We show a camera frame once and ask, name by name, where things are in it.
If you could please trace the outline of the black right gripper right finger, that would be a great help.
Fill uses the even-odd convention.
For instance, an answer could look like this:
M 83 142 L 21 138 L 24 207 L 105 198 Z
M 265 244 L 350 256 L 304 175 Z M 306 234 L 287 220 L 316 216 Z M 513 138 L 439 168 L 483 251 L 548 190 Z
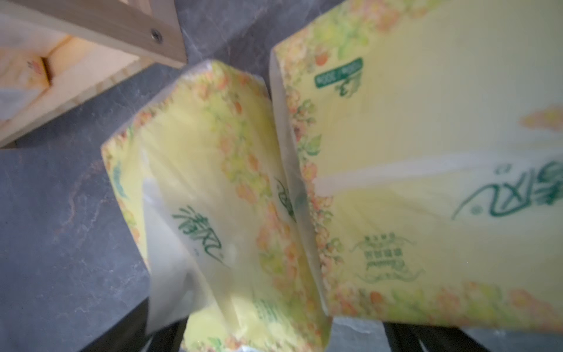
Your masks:
M 489 352 L 458 328 L 383 323 L 392 352 Z

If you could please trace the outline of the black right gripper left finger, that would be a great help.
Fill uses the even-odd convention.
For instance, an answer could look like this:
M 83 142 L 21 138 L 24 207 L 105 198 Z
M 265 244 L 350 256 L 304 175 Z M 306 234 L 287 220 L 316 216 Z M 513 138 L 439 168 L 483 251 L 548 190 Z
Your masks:
M 148 306 L 145 299 L 82 351 L 179 351 L 188 318 L 149 334 L 146 333 Z

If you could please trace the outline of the green tissue pack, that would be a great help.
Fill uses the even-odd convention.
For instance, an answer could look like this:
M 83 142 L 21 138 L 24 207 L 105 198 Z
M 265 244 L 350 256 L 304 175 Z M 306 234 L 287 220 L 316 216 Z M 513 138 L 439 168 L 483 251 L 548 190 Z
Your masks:
M 561 1 L 344 1 L 270 82 L 328 315 L 562 331 Z
M 331 319 L 301 244 L 263 79 L 216 60 L 101 148 L 150 273 L 148 331 L 182 351 L 324 351 Z

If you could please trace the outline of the light wooden two-tier shelf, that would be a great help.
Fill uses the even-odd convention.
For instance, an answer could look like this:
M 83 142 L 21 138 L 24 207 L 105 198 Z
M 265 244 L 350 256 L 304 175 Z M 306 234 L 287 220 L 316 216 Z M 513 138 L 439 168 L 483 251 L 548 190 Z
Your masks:
M 3 1 L 1 146 L 188 55 L 173 1 Z

